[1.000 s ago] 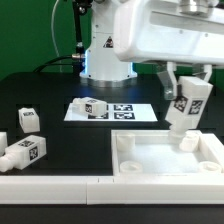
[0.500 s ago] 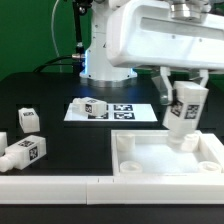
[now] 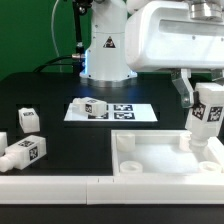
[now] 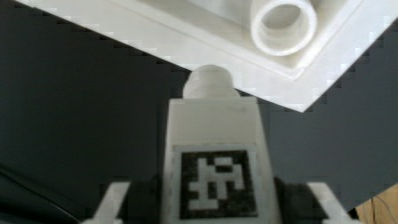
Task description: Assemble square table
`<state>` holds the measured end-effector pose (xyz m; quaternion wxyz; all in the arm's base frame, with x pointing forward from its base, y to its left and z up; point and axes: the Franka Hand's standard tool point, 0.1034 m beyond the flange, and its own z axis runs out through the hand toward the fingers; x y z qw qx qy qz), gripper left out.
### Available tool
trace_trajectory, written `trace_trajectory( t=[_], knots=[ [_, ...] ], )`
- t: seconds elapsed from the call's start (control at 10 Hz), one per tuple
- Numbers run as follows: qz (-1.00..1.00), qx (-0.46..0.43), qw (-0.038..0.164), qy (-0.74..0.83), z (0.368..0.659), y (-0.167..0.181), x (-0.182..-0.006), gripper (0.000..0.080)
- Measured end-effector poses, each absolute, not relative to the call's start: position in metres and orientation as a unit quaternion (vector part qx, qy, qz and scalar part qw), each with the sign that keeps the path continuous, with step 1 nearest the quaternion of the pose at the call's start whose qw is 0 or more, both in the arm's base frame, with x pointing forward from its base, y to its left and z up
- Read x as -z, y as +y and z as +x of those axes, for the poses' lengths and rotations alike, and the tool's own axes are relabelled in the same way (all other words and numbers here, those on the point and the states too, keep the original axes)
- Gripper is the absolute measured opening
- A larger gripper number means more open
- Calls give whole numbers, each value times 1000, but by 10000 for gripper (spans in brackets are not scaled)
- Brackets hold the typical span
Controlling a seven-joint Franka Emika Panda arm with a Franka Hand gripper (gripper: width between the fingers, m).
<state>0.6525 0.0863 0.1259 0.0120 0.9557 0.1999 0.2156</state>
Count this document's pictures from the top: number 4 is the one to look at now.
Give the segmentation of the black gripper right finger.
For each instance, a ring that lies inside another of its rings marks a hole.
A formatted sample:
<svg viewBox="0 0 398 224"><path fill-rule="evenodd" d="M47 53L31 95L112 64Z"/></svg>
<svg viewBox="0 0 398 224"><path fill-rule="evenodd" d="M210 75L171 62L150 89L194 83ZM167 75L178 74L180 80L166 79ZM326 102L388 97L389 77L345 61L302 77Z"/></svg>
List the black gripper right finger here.
<svg viewBox="0 0 398 224"><path fill-rule="evenodd" d="M308 186L327 214L322 224L363 224L363 222L350 217L343 209L329 185L324 182L310 182Z"/></svg>

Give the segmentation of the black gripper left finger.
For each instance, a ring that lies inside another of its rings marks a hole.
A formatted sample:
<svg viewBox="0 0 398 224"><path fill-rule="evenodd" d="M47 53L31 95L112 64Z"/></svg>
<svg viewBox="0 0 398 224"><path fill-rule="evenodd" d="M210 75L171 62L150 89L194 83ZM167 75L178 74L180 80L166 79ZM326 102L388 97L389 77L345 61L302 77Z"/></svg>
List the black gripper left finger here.
<svg viewBox="0 0 398 224"><path fill-rule="evenodd" d="M91 219L82 221L82 224L123 224L123 219L118 217L118 215L123 207L128 188L128 182L111 183L95 216Z"/></svg>

